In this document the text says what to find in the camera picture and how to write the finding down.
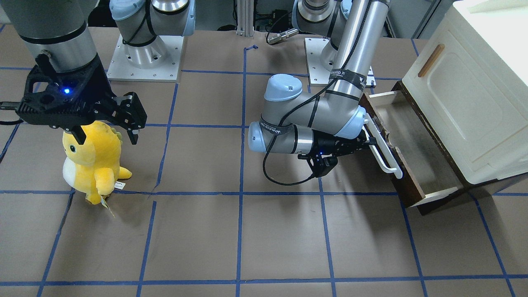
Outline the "black gripper near toy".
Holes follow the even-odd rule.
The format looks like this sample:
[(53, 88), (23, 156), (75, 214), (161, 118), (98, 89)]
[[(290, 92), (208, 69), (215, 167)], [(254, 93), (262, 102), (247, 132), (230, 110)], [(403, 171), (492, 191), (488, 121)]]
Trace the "black gripper near toy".
[(58, 73), (45, 53), (28, 74), (17, 115), (32, 125), (72, 129), (107, 120), (124, 128), (132, 145), (146, 124), (147, 114), (135, 92), (117, 97), (111, 90), (98, 54), (86, 65)]

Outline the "black gripper at drawer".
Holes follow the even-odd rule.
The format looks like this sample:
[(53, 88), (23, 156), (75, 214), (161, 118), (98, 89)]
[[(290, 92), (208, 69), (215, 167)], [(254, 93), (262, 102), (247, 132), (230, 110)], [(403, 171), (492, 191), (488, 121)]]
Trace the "black gripper at drawer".
[(312, 177), (323, 177), (338, 164), (338, 157), (353, 154), (369, 146), (377, 145), (375, 137), (360, 132), (357, 138), (345, 139), (323, 132), (314, 132), (314, 141), (308, 154), (298, 154), (298, 159), (306, 160)]

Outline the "silver robot arm with drawer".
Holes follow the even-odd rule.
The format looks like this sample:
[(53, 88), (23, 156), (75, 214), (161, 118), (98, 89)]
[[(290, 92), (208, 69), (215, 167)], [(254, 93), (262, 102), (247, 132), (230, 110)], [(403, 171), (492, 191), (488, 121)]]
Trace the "silver robot arm with drawer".
[(310, 179), (323, 177), (339, 156), (377, 143), (363, 131), (366, 110), (359, 104), (367, 85), (375, 48), (390, 9), (388, 0), (297, 0), (294, 28), (329, 38), (325, 53), (328, 82), (316, 94), (287, 74), (271, 76), (264, 111), (249, 127), (252, 151), (296, 154), (311, 168)]

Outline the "silver robot arm near toy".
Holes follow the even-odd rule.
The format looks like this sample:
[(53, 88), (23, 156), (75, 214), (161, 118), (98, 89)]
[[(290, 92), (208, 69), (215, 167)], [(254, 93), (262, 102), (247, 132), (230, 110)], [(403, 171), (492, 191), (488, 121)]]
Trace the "silver robot arm near toy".
[(1, 7), (36, 62), (20, 101), (1, 103), (18, 123), (62, 128), (85, 143), (87, 125), (105, 120), (127, 131), (132, 144), (147, 114), (138, 95), (117, 96), (109, 80), (175, 81), (184, 36), (196, 28), (194, 0), (111, 0), (120, 31), (114, 62), (104, 69), (88, 30), (96, 1), (2, 0)]

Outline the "robot base plate near box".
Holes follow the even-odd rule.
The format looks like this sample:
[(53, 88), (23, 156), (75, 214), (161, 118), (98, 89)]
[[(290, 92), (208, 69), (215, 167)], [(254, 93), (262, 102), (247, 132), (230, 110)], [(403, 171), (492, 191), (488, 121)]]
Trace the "robot base plate near box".
[(337, 50), (328, 38), (306, 38), (305, 52), (311, 85), (324, 87), (328, 84), (330, 70), (334, 66)]

